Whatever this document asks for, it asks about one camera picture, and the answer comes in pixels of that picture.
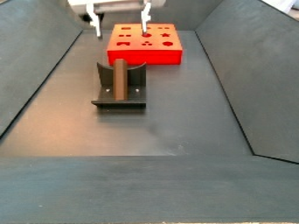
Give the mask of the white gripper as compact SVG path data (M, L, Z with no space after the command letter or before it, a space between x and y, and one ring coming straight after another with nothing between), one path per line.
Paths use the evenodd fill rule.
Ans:
M167 0L68 0L72 10L80 15L88 13L96 29L98 38L102 37L99 13L112 11L142 11L142 30L147 34L147 22L151 21L150 10L163 7Z

